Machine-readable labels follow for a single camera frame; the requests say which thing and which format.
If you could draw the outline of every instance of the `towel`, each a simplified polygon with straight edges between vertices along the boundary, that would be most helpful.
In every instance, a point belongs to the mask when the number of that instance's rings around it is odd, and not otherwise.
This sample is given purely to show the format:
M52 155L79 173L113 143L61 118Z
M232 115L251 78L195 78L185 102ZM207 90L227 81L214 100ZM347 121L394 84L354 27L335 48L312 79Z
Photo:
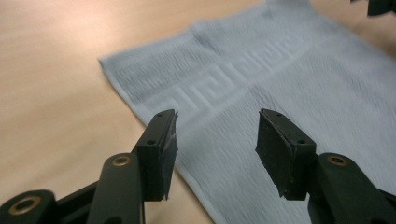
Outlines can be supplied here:
M307 202L279 198L255 152L261 108L396 193L396 63L307 0L198 21L100 63L145 124L179 112L176 167L216 223L310 223Z

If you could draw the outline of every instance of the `folded towel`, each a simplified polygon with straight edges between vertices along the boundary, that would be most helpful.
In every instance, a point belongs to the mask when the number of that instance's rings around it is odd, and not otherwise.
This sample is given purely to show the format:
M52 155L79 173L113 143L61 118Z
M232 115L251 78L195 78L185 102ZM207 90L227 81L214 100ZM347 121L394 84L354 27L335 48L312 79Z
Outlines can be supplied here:
M396 63L306 0L198 21L100 62L144 123L179 111L177 169L216 223L310 222L306 202L278 198L254 150L263 107L396 193Z

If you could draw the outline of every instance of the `terry cloth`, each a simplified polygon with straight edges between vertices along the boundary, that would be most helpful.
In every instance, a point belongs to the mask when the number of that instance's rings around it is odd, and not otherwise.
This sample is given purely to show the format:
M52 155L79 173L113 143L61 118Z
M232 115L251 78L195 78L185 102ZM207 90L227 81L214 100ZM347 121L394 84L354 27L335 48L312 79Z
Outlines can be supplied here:
M309 223L255 152L261 108L396 193L396 63L306 0L272 0L100 61L148 124L179 112L177 169L216 223Z

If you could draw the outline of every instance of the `wood grain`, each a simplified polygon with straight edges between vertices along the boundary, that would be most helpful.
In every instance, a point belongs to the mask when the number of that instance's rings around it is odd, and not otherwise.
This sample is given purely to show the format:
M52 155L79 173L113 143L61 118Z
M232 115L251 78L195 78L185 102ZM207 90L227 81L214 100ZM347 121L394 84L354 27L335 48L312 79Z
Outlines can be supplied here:
M174 35L192 22L256 0L3 0L0 3L0 203L29 189L58 199L130 151L144 125L101 73L98 58ZM367 3L314 0L315 8L396 59L395 16ZM146 204L147 223L211 223L175 173L170 200Z

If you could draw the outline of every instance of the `wooden table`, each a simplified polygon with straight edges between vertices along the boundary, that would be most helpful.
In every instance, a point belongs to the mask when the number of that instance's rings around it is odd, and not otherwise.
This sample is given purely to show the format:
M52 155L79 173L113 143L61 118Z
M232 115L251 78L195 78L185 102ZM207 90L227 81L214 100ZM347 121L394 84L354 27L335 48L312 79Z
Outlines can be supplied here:
M0 3L0 203L29 189L57 199L98 179L144 125L112 89L98 58L174 35L257 0L3 0ZM366 18L365 1L315 8L396 59L395 16ZM178 173L147 223L211 223Z

